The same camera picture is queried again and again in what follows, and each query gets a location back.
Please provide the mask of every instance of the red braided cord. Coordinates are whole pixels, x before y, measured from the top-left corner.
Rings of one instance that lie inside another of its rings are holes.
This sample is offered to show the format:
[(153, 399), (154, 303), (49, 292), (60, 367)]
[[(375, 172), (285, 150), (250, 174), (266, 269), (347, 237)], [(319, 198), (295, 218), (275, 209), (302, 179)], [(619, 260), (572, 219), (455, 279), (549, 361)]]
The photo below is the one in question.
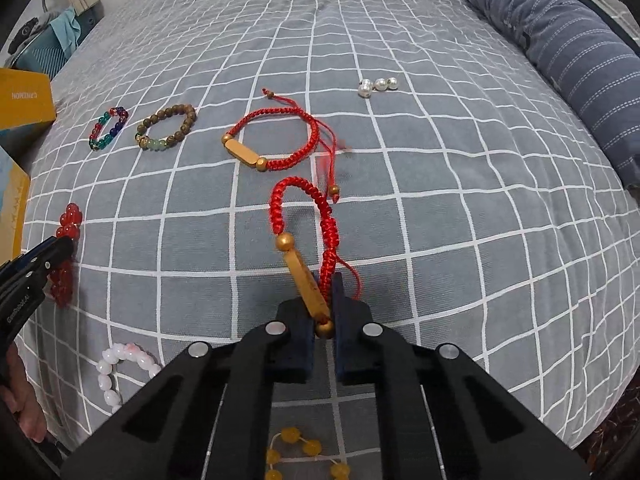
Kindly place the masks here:
[[(244, 128), (247, 125), (247, 123), (249, 123), (251, 120), (261, 115), (296, 114), (298, 117), (300, 117), (303, 121), (305, 121), (305, 123), (309, 124), (309, 126), (311, 127), (311, 135), (309, 136), (308, 141), (304, 146), (300, 147), (300, 149), (296, 150), (287, 158), (268, 160), (267, 170), (281, 171), (281, 170), (289, 170), (290, 168), (293, 168), (295, 165), (301, 162), (304, 158), (309, 156), (311, 152), (316, 148), (318, 143), (320, 143), (324, 147), (324, 149), (326, 149), (329, 152), (329, 158), (330, 158), (329, 174), (327, 176), (327, 184), (326, 184), (327, 190), (328, 190), (329, 185), (335, 183), (334, 166), (335, 166), (335, 151), (337, 149), (337, 140), (336, 140), (334, 131), (329, 126), (324, 124), (322, 121), (317, 120), (311, 114), (307, 113), (302, 108), (300, 108), (298, 103), (295, 102), (293, 99), (276, 95), (273, 92), (267, 90), (266, 88), (262, 89), (262, 93), (267, 96), (271, 96), (272, 99), (276, 99), (277, 101), (284, 102), (290, 106), (283, 107), (283, 108), (261, 108), (259, 110), (254, 110), (253, 112), (245, 115), (242, 119), (240, 119), (238, 123), (233, 128), (231, 128), (227, 133), (231, 136), (235, 136), (240, 130), (242, 130), (242, 128)], [(327, 143), (320, 138), (320, 126), (322, 126), (325, 130), (329, 132), (332, 138), (331, 146), (327, 145)]]
[(320, 211), (320, 229), (322, 230), (322, 241), (324, 242), (324, 252), (322, 253), (322, 265), (320, 266), (320, 283), (319, 288), (324, 300), (329, 303), (331, 298), (331, 276), (335, 272), (336, 262), (340, 262), (347, 267), (354, 275), (356, 279), (356, 295), (354, 298), (357, 300), (360, 297), (360, 289), (362, 284), (360, 282), (360, 276), (358, 272), (343, 261), (340, 256), (337, 255), (337, 248), (340, 244), (340, 238), (338, 236), (338, 226), (335, 223), (335, 219), (332, 218), (332, 209), (329, 206), (326, 198), (320, 193), (320, 190), (314, 186), (308, 180), (301, 176), (288, 176), (283, 178), (277, 183), (271, 191), (271, 198), (269, 200), (269, 219), (271, 221), (271, 228), (273, 234), (276, 236), (284, 231), (284, 219), (282, 217), (282, 198), (284, 192), (289, 186), (299, 187), (307, 195), (309, 195)]

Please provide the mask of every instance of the gold bead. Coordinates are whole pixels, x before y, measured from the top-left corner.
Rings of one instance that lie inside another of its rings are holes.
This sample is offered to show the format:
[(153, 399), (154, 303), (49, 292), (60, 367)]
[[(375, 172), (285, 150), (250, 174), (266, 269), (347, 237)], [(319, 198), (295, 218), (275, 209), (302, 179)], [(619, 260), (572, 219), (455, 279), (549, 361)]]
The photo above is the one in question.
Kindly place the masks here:
[(263, 156), (259, 157), (257, 162), (255, 163), (255, 169), (260, 172), (267, 171), (267, 159)]
[(344, 462), (338, 462), (337, 464), (333, 464), (329, 471), (331, 472), (332, 477), (337, 478), (338, 480), (342, 480), (343, 478), (349, 477), (351, 468)]
[(296, 246), (296, 239), (291, 233), (281, 233), (276, 236), (276, 249), (286, 253)]
[(269, 469), (264, 474), (264, 480), (282, 480), (282, 473), (277, 469)]
[(302, 435), (300, 434), (300, 430), (295, 426), (291, 426), (290, 428), (282, 428), (282, 430), (280, 430), (280, 438), (287, 444), (295, 444), (300, 440), (301, 436)]
[(270, 447), (267, 450), (267, 464), (268, 465), (275, 465), (280, 461), (280, 453), (278, 452), (277, 449), (273, 449), (273, 447)]
[(302, 452), (308, 456), (318, 456), (322, 453), (322, 444), (319, 440), (307, 440), (302, 445)]
[(316, 335), (320, 339), (331, 339), (334, 336), (334, 322), (316, 323)]

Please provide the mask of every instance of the bed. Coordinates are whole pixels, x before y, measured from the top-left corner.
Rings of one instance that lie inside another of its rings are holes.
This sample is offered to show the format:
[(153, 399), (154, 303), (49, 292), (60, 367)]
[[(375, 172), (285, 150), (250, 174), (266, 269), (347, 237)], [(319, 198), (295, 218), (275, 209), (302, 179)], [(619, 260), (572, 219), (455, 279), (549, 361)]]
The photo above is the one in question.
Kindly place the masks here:
[[(358, 96), (382, 76), (399, 89)], [(52, 81), (58, 119), (29, 167), (24, 250), (68, 202), (85, 218), (71, 306), (47, 301), (20, 340), (50, 430), (76, 446), (110, 416), (95, 363), (112, 343), (165, 364), (190, 341), (237, 340), (296, 295), (267, 202), (286, 175), (317, 181), (319, 157), (257, 173), (220, 143), (267, 105), (261, 88), (350, 147), (339, 253), (375, 319), (459, 345), (569, 446), (593, 431), (638, 367), (638, 207), (581, 118), (465, 0), (132, 0), (97, 25)], [(175, 103), (198, 111), (193, 131), (142, 152), (137, 125)], [(91, 125), (114, 106), (127, 126), (92, 152)], [(240, 138), (273, 156), (305, 135), (298, 118), (266, 119)], [(312, 202), (288, 191), (284, 211), (317, 270)], [(380, 478), (373, 392), (336, 384), (332, 352), (318, 340), (312, 383), (276, 391), (272, 433), (296, 425), (354, 478)], [(146, 380), (118, 366), (125, 400)], [(327, 477), (328, 462), (296, 453), (285, 476)]]

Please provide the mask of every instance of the towel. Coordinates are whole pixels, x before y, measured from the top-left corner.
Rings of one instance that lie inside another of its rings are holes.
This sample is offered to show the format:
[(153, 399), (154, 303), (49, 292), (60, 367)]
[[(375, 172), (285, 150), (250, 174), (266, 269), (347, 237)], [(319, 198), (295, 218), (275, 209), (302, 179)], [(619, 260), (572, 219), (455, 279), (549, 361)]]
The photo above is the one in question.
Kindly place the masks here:
[(76, 20), (76, 11), (73, 7), (65, 9), (50, 25), (60, 42), (65, 58), (69, 59), (78, 48), (80, 38), (80, 24)]

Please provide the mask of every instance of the yellow box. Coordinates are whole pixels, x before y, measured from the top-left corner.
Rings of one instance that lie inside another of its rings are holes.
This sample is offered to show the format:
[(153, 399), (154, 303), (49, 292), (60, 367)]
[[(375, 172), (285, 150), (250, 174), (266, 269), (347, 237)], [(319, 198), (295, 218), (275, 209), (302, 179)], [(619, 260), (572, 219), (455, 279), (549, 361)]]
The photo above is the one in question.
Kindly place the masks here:
[(19, 156), (56, 120), (46, 74), (0, 68), (0, 146)]
[(20, 254), (29, 177), (0, 148), (0, 265)]

